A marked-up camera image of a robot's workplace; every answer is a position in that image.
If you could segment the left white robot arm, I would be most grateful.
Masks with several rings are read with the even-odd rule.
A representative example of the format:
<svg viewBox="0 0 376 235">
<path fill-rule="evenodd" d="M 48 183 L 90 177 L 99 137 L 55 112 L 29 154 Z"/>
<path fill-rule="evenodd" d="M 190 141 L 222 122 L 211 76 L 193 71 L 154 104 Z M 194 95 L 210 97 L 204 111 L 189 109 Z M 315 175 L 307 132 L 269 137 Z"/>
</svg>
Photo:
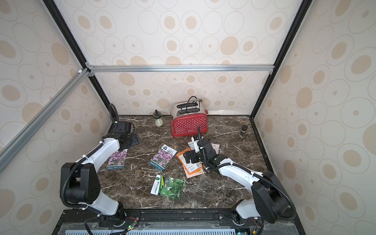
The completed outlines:
<svg viewBox="0 0 376 235">
<path fill-rule="evenodd" d="M 69 208 L 91 209 L 103 216 L 125 218 L 122 203 L 101 189 L 100 167 L 114 154 L 135 146 L 139 138 L 133 123 L 115 121 L 99 144 L 74 163 L 61 167 L 60 199 Z"/>
</svg>

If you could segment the orange marigold seed packet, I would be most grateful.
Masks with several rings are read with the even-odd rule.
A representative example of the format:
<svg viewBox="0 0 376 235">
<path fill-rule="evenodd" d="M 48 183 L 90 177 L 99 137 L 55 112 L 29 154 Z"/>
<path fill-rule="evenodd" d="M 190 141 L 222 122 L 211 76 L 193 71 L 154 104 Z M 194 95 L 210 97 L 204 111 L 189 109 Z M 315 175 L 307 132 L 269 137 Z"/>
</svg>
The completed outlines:
<svg viewBox="0 0 376 235">
<path fill-rule="evenodd" d="M 186 177 L 188 179 L 195 177 L 195 176 L 202 175 L 202 174 L 205 173 L 201 163 L 195 163 L 195 164 L 192 164 L 192 163 L 187 164 L 186 163 L 186 160 L 185 160 L 183 155 L 184 155 L 185 152 L 189 152 L 189 151 L 191 151 L 190 147 L 188 147 L 184 151 L 181 151 L 181 152 L 176 154 L 177 158 L 179 159 L 179 161 L 183 165 Z"/>
</svg>

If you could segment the white orange-text seed packet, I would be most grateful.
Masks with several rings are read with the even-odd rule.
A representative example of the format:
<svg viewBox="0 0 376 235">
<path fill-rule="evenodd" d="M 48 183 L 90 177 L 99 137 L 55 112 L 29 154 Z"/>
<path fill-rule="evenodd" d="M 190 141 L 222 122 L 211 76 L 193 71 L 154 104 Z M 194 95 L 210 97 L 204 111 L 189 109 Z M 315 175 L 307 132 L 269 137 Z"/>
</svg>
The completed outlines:
<svg viewBox="0 0 376 235">
<path fill-rule="evenodd" d="M 219 147 L 220 147 L 220 145 L 218 145 L 218 144 L 211 144 L 211 145 L 212 145 L 213 150 L 218 155 L 219 154 Z"/>
</svg>

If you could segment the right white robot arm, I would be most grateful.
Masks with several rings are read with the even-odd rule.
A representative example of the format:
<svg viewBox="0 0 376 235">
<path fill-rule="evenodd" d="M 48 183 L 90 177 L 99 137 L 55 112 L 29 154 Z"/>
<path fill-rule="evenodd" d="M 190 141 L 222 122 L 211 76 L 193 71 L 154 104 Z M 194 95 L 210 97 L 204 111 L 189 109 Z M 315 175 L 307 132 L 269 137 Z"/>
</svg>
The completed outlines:
<svg viewBox="0 0 376 235">
<path fill-rule="evenodd" d="M 294 220 L 297 217 L 292 199 L 273 172 L 250 170 L 223 154 L 217 154 L 207 138 L 193 139 L 189 145 L 193 149 L 183 154 L 184 163 L 201 163 L 207 172 L 226 176 L 251 192 L 252 199 L 240 201 L 233 207 L 232 216 L 236 223 L 253 217 L 269 223 L 280 218 Z"/>
</svg>

